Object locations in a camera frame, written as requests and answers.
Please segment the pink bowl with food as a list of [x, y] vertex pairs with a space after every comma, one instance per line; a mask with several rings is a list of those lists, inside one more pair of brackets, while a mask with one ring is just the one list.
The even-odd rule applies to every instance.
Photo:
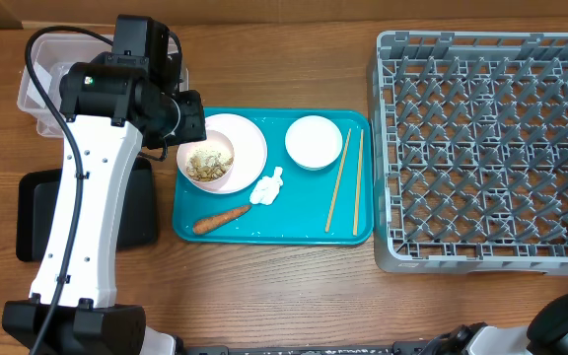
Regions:
[[203, 141], [185, 143], [177, 149], [181, 174], [203, 190], [221, 188], [231, 176], [235, 149], [231, 140], [216, 130], [207, 130]]

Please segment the white tissue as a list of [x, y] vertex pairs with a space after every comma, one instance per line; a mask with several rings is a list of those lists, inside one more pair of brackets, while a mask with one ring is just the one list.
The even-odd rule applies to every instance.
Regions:
[[271, 205], [283, 186], [283, 168], [276, 167], [272, 177], [262, 177], [249, 196], [253, 205]]

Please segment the large white bowl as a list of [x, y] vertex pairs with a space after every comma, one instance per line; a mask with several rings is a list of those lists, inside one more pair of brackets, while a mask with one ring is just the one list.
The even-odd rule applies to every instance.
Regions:
[[341, 154], [343, 137], [331, 120], [307, 115], [295, 120], [287, 129], [285, 148], [298, 166], [317, 171], [332, 164]]

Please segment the wooden chopstick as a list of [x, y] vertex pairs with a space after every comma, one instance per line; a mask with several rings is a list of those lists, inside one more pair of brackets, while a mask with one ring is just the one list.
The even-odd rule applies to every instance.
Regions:
[[333, 193], [332, 193], [332, 196], [331, 196], [329, 211], [328, 211], [328, 215], [327, 215], [327, 219], [326, 219], [326, 223], [325, 223], [325, 227], [324, 227], [324, 231], [326, 233], [328, 233], [329, 230], [330, 230], [331, 221], [332, 221], [333, 213], [334, 213], [334, 208], [335, 208], [335, 204], [336, 204], [336, 200], [337, 200], [337, 196], [338, 196], [338, 191], [339, 191], [339, 188], [340, 188], [342, 172], [343, 172], [343, 168], [344, 168], [344, 164], [345, 164], [345, 160], [346, 160], [347, 152], [348, 152], [348, 148], [349, 148], [350, 137], [351, 137], [351, 129], [349, 129], [348, 132], [347, 132], [346, 141], [344, 143], [342, 154], [341, 154], [341, 159], [340, 159], [340, 162], [339, 162], [339, 168], [338, 168], [337, 176], [336, 176], [336, 179], [335, 179], [335, 184], [334, 184], [334, 189], [333, 189]]
[[356, 176], [356, 189], [354, 200], [354, 213], [353, 213], [353, 236], [358, 235], [359, 226], [359, 210], [360, 210], [360, 196], [361, 196], [361, 181], [362, 181], [362, 164], [363, 164], [363, 150], [364, 150], [364, 130], [360, 131], [358, 159], [357, 159], [357, 176]]

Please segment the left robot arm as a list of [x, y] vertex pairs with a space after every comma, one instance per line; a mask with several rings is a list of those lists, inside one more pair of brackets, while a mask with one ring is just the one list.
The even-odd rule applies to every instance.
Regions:
[[33, 354], [180, 354], [181, 340], [116, 300], [115, 254], [128, 180], [142, 149], [205, 139], [196, 91], [180, 88], [178, 37], [121, 15], [107, 51], [77, 62], [49, 110], [64, 135], [46, 250], [30, 294], [6, 303], [3, 329]]

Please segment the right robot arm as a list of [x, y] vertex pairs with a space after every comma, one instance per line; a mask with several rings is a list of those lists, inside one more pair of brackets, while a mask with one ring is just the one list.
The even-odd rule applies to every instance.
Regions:
[[547, 304], [528, 326], [461, 325], [421, 350], [423, 354], [568, 355], [568, 294]]

